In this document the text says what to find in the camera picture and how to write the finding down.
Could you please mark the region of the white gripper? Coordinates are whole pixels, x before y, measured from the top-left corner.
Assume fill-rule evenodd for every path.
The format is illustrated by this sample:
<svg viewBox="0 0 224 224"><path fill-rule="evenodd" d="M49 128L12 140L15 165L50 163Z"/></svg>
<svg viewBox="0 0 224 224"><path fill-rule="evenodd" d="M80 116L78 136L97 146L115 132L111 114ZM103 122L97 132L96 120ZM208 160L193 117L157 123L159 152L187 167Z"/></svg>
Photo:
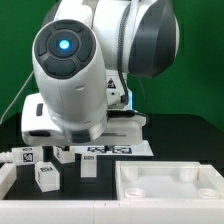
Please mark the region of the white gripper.
<svg viewBox="0 0 224 224"><path fill-rule="evenodd" d="M41 94L37 93L25 99L21 132L24 142L32 146L138 145L143 141L142 127L146 121L136 111L112 110L101 135L100 126L71 134L52 121Z"/></svg>

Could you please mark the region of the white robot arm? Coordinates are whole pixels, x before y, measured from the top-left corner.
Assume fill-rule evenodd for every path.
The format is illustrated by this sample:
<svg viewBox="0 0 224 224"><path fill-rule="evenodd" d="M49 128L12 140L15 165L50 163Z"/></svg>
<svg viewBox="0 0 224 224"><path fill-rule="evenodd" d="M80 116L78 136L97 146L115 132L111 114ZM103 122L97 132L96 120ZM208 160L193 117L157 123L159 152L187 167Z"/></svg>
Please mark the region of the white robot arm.
<svg viewBox="0 0 224 224"><path fill-rule="evenodd" d="M147 117L131 109L124 78L161 74L178 45L172 0L58 0L32 45L39 91L24 102L24 142L140 143Z"/></svg>

